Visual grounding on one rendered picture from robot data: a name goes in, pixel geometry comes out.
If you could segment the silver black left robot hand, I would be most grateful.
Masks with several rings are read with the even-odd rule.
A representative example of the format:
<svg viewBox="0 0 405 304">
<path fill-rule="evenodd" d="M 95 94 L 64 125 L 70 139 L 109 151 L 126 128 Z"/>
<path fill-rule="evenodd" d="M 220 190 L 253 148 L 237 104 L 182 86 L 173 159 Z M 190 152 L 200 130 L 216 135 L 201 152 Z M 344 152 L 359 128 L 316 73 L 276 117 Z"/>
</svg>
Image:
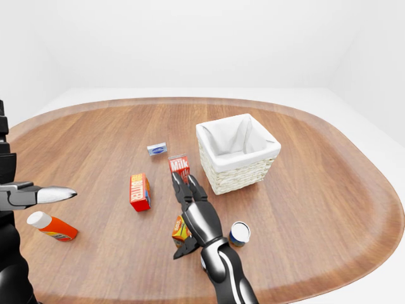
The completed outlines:
<svg viewBox="0 0 405 304">
<path fill-rule="evenodd" d="M 31 206 L 70 199 L 77 192 L 69 187 L 35 186 L 33 182 L 0 184 L 0 212 L 24 210 Z"/>
</svg>

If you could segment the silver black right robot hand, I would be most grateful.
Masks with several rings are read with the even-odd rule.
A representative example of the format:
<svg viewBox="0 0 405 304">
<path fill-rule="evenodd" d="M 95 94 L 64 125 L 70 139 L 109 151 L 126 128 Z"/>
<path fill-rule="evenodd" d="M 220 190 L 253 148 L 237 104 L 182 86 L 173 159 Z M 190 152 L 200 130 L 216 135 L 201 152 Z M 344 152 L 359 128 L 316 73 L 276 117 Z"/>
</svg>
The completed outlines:
<svg viewBox="0 0 405 304">
<path fill-rule="evenodd" d="M 188 255 L 199 247 L 207 248 L 212 244 L 221 246 L 227 243 L 219 216 L 197 179 L 188 175 L 188 182 L 185 183 L 177 172 L 171 174 L 171 179 L 176 199 L 181 204 L 182 218 L 191 233 L 173 258 L 176 260 Z"/>
</svg>

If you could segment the orange juice carton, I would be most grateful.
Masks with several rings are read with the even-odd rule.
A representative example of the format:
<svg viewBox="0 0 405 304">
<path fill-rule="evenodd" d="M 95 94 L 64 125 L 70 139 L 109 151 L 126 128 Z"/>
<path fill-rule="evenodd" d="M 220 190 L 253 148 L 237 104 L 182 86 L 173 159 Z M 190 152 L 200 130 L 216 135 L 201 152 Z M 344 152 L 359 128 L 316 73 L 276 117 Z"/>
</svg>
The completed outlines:
<svg viewBox="0 0 405 304">
<path fill-rule="evenodd" d="M 171 235 L 176 247 L 180 248 L 185 243 L 185 239 L 191 235 L 192 234 L 188 229 L 183 217 L 179 215 Z"/>
</svg>

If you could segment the white wicker basket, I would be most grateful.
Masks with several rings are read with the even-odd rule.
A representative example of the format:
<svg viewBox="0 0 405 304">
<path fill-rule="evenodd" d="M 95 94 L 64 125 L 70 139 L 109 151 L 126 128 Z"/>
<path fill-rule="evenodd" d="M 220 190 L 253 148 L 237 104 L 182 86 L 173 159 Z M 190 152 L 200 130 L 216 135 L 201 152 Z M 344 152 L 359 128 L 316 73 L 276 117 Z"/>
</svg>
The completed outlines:
<svg viewBox="0 0 405 304">
<path fill-rule="evenodd" d="M 203 151 L 199 141 L 198 144 L 201 165 L 216 195 L 238 190 L 262 181 L 277 157 L 257 161 L 234 170 L 216 172 L 208 160 L 208 154 Z"/>
</svg>

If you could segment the white cloth basket liner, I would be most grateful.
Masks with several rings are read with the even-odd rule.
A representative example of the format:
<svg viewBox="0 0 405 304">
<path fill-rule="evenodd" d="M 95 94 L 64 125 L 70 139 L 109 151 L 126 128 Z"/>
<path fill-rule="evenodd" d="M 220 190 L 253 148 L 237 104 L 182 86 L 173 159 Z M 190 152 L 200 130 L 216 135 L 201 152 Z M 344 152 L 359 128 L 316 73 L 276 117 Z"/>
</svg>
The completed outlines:
<svg viewBox="0 0 405 304">
<path fill-rule="evenodd" d="M 196 136 L 216 172 L 278 156 L 281 144 L 250 114 L 196 125 Z"/>
</svg>

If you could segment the orange bottle with white cap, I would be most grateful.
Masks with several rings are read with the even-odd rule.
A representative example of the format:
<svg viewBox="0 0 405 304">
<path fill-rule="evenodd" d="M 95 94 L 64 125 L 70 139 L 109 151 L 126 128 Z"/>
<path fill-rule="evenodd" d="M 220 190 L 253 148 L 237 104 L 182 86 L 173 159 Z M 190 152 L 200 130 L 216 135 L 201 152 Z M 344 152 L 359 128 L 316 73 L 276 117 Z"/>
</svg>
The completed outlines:
<svg viewBox="0 0 405 304">
<path fill-rule="evenodd" d="M 78 230 L 66 222 L 52 217 L 45 212 L 34 212 L 27 218 L 27 224 L 58 241 L 71 241 L 76 238 Z"/>
</svg>

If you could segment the blue tin with white lid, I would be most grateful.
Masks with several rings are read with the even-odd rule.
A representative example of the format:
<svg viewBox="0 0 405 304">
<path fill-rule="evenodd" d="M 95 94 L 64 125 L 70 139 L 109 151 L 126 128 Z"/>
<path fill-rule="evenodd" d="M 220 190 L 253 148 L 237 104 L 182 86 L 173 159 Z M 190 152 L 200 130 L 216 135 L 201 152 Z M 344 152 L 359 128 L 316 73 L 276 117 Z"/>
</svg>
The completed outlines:
<svg viewBox="0 0 405 304">
<path fill-rule="evenodd" d="M 244 246 L 249 242 L 250 236 L 251 231 L 246 223 L 237 221 L 232 224 L 229 232 L 229 240 L 232 244 L 239 247 Z"/>
</svg>

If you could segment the red milk carton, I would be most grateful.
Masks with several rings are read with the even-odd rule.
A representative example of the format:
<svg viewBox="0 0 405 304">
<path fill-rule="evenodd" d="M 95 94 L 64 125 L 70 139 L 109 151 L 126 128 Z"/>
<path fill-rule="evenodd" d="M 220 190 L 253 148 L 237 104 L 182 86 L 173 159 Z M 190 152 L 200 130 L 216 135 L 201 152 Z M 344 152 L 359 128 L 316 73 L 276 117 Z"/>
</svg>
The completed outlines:
<svg viewBox="0 0 405 304">
<path fill-rule="evenodd" d="M 187 176 L 190 174 L 189 161 L 186 154 L 171 156 L 168 158 L 171 173 L 177 172 L 182 180 L 188 184 Z"/>
</svg>

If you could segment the red butter box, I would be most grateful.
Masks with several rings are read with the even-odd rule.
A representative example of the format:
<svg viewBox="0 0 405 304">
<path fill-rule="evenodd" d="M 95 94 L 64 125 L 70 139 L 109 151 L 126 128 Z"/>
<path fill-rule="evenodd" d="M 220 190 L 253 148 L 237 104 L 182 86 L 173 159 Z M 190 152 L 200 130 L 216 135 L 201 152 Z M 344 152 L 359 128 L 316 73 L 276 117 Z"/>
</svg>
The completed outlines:
<svg viewBox="0 0 405 304">
<path fill-rule="evenodd" d="M 137 212 L 151 208 L 149 181 L 145 173 L 130 177 L 130 204 Z"/>
</svg>

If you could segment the small blue white box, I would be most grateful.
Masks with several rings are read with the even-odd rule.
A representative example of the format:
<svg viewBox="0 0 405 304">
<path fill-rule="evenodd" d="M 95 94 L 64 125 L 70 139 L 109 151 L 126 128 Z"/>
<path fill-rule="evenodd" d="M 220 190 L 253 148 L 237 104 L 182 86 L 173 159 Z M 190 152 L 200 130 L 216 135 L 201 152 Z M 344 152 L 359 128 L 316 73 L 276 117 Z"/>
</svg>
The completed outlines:
<svg viewBox="0 0 405 304">
<path fill-rule="evenodd" d="M 167 145 L 165 142 L 147 146 L 147 151 L 150 156 L 158 155 L 167 152 Z"/>
</svg>

